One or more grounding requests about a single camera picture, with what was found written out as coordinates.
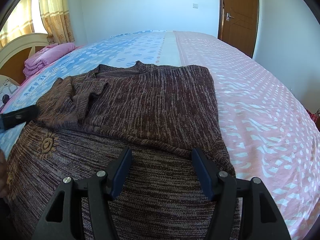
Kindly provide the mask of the person's left hand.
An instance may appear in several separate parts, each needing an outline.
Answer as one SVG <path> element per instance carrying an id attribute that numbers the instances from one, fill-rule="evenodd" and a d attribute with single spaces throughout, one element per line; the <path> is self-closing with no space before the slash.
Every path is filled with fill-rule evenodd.
<path id="1" fill-rule="evenodd" d="M 6 197 L 9 192 L 7 179 L 8 179 L 7 161 L 3 151 L 0 150 L 0 198 Z"/>

